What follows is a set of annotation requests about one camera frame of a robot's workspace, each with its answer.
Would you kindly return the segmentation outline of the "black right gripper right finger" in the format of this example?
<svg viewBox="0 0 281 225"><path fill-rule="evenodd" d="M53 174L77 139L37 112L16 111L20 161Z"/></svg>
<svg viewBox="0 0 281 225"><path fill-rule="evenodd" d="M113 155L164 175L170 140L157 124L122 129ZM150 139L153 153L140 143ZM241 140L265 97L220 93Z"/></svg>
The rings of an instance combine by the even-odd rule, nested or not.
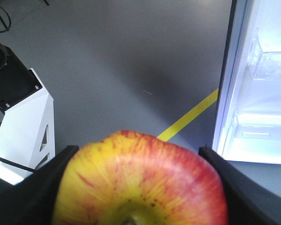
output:
<svg viewBox="0 0 281 225"><path fill-rule="evenodd" d="M241 173L210 147L200 147L198 154L222 180L230 225L281 225L281 197Z"/></svg>

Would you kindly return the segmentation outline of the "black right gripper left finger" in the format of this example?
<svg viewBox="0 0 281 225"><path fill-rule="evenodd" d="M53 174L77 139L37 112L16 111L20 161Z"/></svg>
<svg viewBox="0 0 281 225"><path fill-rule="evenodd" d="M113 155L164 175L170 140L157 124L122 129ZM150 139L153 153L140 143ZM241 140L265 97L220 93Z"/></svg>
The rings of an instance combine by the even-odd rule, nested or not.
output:
<svg viewBox="0 0 281 225"><path fill-rule="evenodd" d="M0 225L50 225L59 185L78 146L67 146L22 182L0 192Z"/></svg>

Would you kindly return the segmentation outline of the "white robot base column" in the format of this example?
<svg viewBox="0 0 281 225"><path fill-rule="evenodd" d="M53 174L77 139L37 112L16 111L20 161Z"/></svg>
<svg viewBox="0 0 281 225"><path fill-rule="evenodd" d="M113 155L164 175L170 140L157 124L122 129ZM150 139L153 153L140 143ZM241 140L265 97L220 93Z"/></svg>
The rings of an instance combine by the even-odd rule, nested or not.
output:
<svg viewBox="0 0 281 225"><path fill-rule="evenodd" d="M55 157L53 98L34 69L0 70L0 178L17 184Z"/></svg>

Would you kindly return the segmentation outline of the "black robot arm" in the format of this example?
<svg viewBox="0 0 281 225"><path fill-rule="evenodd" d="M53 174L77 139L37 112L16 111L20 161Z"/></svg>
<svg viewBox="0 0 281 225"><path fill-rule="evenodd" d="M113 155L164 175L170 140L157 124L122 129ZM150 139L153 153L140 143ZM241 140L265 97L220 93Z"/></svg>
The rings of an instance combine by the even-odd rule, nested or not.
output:
<svg viewBox="0 0 281 225"><path fill-rule="evenodd" d="M53 99L32 69L0 43L0 225L48 225L58 185L77 146L55 154ZM281 225L281 197L211 148L197 156L219 174L231 225Z"/></svg>

